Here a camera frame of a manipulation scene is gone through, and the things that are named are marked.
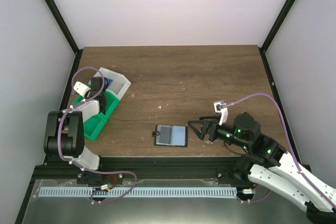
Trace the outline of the black leather card holder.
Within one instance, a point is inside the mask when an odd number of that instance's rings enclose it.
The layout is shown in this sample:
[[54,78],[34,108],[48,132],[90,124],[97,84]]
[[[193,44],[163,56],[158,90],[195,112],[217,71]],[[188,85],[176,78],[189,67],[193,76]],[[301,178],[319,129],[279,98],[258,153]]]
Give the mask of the black leather card holder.
[[155,146],[188,147],[188,127],[157,125],[152,132]]

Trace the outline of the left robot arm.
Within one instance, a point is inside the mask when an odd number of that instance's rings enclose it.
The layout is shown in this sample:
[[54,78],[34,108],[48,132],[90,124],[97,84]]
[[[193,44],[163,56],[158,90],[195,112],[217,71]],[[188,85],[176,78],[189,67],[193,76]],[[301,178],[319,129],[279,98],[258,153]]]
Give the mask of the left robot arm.
[[105,77],[91,78],[90,86],[77,81],[75,91],[82,100],[68,109],[49,112],[45,131],[45,154],[89,170],[88,176],[95,184],[106,180],[107,170],[99,166],[100,157],[85,147],[84,123],[99,113],[105,114],[108,83]]

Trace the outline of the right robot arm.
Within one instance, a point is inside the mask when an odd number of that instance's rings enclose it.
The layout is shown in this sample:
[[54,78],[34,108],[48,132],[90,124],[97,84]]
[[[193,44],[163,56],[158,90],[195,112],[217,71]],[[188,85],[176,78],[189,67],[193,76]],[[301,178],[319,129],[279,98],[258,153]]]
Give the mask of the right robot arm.
[[306,213],[312,223],[335,223],[335,188],[299,164],[284,146],[262,134],[260,123],[249,113],[239,114],[230,125],[219,116],[188,121],[199,139],[209,137],[236,145],[246,153],[236,162],[233,177],[238,183],[262,185]]

